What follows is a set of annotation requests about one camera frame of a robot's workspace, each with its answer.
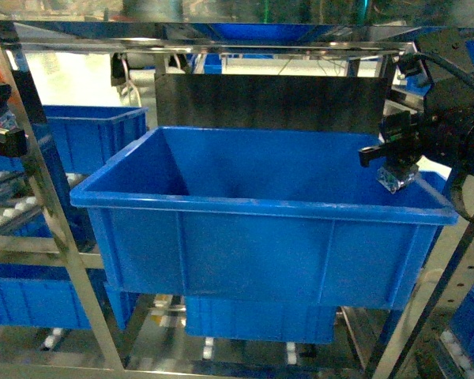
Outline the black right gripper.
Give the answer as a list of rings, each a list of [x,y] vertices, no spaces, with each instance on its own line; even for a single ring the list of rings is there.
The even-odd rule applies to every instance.
[[[448,28],[422,35],[415,44],[425,56],[421,63],[430,84],[420,128],[423,154],[474,176],[474,64],[466,43],[458,30]],[[383,142],[361,148],[360,165],[385,158],[393,171],[417,171],[421,120],[410,111],[384,116],[379,124]]]

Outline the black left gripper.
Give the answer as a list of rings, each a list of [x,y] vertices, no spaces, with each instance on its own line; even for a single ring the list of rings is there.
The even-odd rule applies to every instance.
[[[8,109],[8,101],[12,93],[9,84],[0,84],[0,118]],[[27,154],[27,137],[24,130],[0,128],[0,156],[20,158]]]

